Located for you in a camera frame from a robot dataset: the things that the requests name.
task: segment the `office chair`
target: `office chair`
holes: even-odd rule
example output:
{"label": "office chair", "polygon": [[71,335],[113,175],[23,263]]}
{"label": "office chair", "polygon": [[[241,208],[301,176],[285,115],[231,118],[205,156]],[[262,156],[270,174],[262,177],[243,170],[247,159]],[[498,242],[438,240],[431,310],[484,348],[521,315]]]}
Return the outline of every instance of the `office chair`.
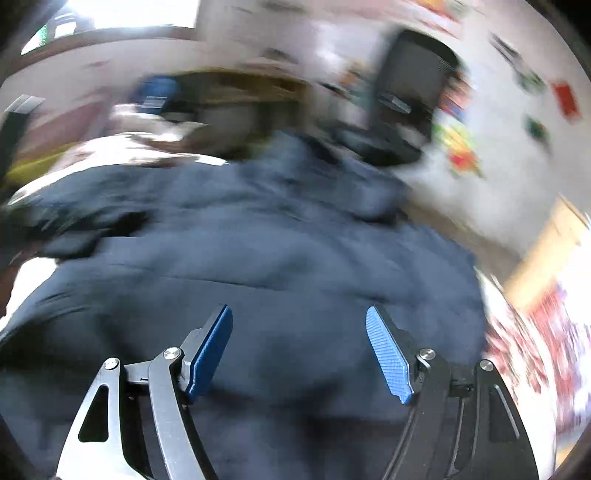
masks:
{"label": "office chair", "polygon": [[[428,35],[404,29],[393,35],[371,86],[367,129],[334,122],[333,142],[377,167],[416,162],[431,140],[433,111],[460,60],[446,45]],[[346,92],[322,83],[338,96]]]}

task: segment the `textured blue pad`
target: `textured blue pad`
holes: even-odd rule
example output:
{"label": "textured blue pad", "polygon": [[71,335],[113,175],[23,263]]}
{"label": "textured blue pad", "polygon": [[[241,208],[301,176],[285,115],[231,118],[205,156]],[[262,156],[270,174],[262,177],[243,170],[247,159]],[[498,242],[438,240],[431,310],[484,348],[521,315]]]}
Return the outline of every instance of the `textured blue pad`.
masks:
{"label": "textured blue pad", "polygon": [[368,309],[365,316],[365,329],[374,347],[375,356],[378,357],[379,366],[382,368],[390,393],[400,398],[403,404],[407,404],[413,397],[408,361],[375,307]]}
{"label": "textured blue pad", "polygon": [[217,316],[201,350],[191,363],[189,385],[185,390],[190,403],[193,403],[199,395],[207,393],[213,374],[230,339],[232,326],[232,311],[225,306]]}

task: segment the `window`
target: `window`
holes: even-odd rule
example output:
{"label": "window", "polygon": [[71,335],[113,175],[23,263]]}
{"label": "window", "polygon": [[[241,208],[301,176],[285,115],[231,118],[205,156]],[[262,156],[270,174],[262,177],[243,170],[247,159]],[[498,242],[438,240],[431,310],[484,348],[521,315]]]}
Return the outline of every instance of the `window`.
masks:
{"label": "window", "polygon": [[199,0],[69,0],[22,49],[85,31],[168,25],[193,28]]}

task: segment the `pivot bolt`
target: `pivot bolt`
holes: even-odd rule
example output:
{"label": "pivot bolt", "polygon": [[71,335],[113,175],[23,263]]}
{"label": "pivot bolt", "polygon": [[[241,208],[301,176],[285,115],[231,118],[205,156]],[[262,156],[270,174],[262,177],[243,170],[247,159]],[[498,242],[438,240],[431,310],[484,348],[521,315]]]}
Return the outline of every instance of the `pivot bolt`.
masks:
{"label": "pivot bolt", "polygon": [[174,360],[181,354],[181,349],[177,346],[172,346],[164,351],[164,358],[166,360]]}
{"label": "pivot bolt", "polygon": [[435,358],[435,350],[431,349],[431,348],[423,348],[418,355],[423,359],[423,360],[433,360]]}
{"label": "pivot bolt", "polygon": [[492,372],[495,366],[492,364],[490,360],[481,360],[480,361],[480,368],[487,372]]}
{"label": "pivot bolt", "polygon": [[107,360],[105,360],[103,367],[105,367],[105,369],[107,369],[107,370],[113,370],[114,368],[117,367],[117,365],[119,365],[119,360],[117,360],[114,356],[112,356],[111,358],[108,358]]}

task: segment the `blue object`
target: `blue object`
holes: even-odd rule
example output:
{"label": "blue object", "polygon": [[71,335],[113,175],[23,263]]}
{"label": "blue object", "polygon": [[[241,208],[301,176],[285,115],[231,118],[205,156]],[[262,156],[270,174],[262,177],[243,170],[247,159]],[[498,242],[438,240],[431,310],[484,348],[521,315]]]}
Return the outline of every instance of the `blue object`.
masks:
{"label": "blue object", "polygon": [[403,404],[407,404],[414,393],[410,384],[408,361],[375,307],[370,307],[367,311],[365,329],[390,393],[400,398]]}
{"label": "blue object", "polygon": [[129,100],[139,105],[140,113],[159,115],[178,90],[178,83],[174,78],[168,75],[152,75],[140,82]]}
{"label": "blue object", "polygon": [[189,385],[185,390],[190,403],[193,403],[199,395],[207,393],[213,374],[230,339],[232,326],[232,311],[228,306],[224,306],[203,342],[201,350],[191,363]]}

